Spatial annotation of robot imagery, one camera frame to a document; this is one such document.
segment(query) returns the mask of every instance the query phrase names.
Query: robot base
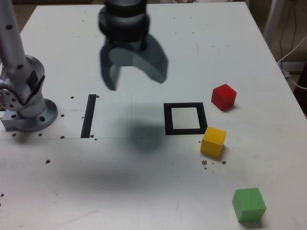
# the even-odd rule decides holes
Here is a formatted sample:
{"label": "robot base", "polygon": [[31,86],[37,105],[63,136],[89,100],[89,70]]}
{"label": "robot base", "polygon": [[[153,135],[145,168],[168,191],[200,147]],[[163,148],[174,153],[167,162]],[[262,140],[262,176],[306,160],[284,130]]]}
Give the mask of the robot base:
{"label": "robot base", "polygon": [[20,117],[16,112],[7,110],[2,123],[7,131],[36,132],[51,125],[58,116],[56,104],[45,99],[46,109],[38,116],[31,118]]}

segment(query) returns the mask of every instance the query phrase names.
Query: red cube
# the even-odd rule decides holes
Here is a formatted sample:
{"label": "red cube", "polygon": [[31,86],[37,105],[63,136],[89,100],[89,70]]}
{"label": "red cube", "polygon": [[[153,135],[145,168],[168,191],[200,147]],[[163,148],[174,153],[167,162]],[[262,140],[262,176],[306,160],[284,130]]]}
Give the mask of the red cube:
{"label": "red cube", "polygon": [[213,90],[211,102],[220,110],[225,110],[234,106],[235,99],[236,91],[224,84]]}

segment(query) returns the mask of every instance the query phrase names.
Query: white cable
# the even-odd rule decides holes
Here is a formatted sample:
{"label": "white cable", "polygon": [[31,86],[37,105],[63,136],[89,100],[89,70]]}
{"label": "white cable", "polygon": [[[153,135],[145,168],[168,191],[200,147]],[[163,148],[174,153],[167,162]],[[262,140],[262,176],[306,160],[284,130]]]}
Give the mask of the white cable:
{"label": "white cable", "polygon": [[289,52],[287,55],[285,55],[282,59],[280,59],[278,62],[277,62],[277,64],[279,63],[279,62],[281,62],[282,60],[284,60],[289,54],[291,54],[293,51],[295,51],[305,40],[306,40],[306,38],[307,38],[307,35],[304,37],[304,39],[291,51],[291,52]]}
{"label": "white cable", "polygon": [[302,86],[299,86],[298,84],[296,84],[296,83],[294,82],[294,80],[291,78],[291,75],[288,77],[288,79],[290,79],[290,80],[292,81],[292,83],[293,83],[294,85],[296,85],[298,88],[300,88],[300,89],[302,89],[302,90],[307,90],[307,88],[302,87]]}
{"label": "white cable", "polygon": [[293,51],[295,51],[295,50],[296,50],[306,39],[307,39],[307,35],[303,38],[303,40],[302,40],[302,41],[301,41],[291,52],[289,52],[287,55],[285,55],[282,59],[280,59],[280,60],[277,62],[277,65],[278,65],[279,69],[284,73],[284,78],[290,79],[294,85],[296,85],[298,88],[300,88],[300,89],[302,89],[302,90],[307,90],[307,88],[302,87],[302,86],[299,86],[298,84],[296,84],[296,83],[294,82],[294,80],[291,78],[290,73],[289,73],[288,71],[283,70],[283,69],[281,68],[281,66],[279,65],[279,63],[280,63],[282,60],[284,60],[288,55],[290,55]]}

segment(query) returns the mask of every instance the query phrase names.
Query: cable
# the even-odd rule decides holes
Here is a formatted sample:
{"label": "cable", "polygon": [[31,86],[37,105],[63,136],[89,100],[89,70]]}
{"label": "cable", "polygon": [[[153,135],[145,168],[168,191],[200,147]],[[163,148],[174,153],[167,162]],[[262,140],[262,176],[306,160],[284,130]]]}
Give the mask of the cable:
{"label": "cable", "polygon": [[[279,62],[281,62],[281,61],[284,60],[287,56],[289,56],[289,54],[291,54],[293,51],[295,51],[301,44],[303,44],[303,43],[305,42],[306,39],[307,39],[307,35],[303,38],[303,40],[302,40],[302,41],[301,41],[291,52],[289,52],[287,55],[285,55],[283,58],[281,58],[281,59],[277,62],[277,65],[279,64]],[[298,84],[296,84],[296,83],[292,80],[291,75],[289,74],[289,72],[283,70],[283,69],[281,68],[281,66],[279,66],[279,69],[284,73],[283,75],[284,75],[284,77],[285,77],[286,79],[289,78],[289,79],[292,81],[292,83],[293,83],[294,85],[296,85],[298,88],[300,88],[300,89],[302,89],[302,90],[307,90],[307,88],[302,87],[302,86],[299,86]]]}
{"label": "cable", "polygon": [[293,83],[294,85],[296,85],[298,88],[300,88],[300,89],[302,89],[302,90],[307,90],[307,88],[302,87],[302,86],[299,86],[298,84],[296,84],[296,83],[294,82],[294,80],[291,78],[291,75],[288,77],[288,79],[290,79],[290,80],[292,81],[292,83]]}
{"label": "cable", "polygon": [[284,34],[284,32],[286,31],[286,27],[287,27],[288,22],[289,22],[289,19],[290,19],[290,13],[291,13],[291,8],[292,8],[293,4],[294,4],[294,1],[293,1],[293,2],[291,3],[291,5],[290,5],[289,11],[288,11],[288,17],[287,17],[286,23],[285,23],[285,25],[284,25],[284,27],[283,27],[282,35],[281,35],[280,40],[279,40],[280,58],[283,57],[283,46],[282,46],[283,34]]}
{"label": "cable", "polygon": [[289,54],[291,54],[293,51],[295,51],[307,38],[307,35],[303,38],[303,40],[291,51],[289,52],[287,55],[285,55],[282,59],[280,59],[277,64],[279,64],[279,62],[281,62],[282,60],[284,60]]}
{"label": "cable", "polygon": [[[293,44],[294,44],[294,40],[295,40],[295,35],[296,35],[296,29],[297,29],[296,12],[295,12],[295,6],[296,6],[296,4],[297,4],[297,0],[294,0],[293,2],[294,2],[294,5],[293,5],[292,10],[293,10],[293,15],[294,15],[294,25],[295,25],[295,28],[294,28],[292,43],[291,43],[291,47],[290,47],[289,52],[292,51]],[[280,64],[280,66],[281,66],[282,69],[283,69],[283,63],[286,61],[286,59],[287,59],[287,58],[285,58],[285,59],[281,62],[281,64]]]}

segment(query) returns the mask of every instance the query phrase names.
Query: green cube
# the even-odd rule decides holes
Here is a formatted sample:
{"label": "green cube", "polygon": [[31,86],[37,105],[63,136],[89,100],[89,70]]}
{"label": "green cube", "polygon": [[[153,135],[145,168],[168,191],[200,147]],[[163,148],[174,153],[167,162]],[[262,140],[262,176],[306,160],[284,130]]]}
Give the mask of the green cube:
{"label": "green cube", "polygon": [[237,189],[232,205],[240,223],[260,221],[267,209],[258,188]]}

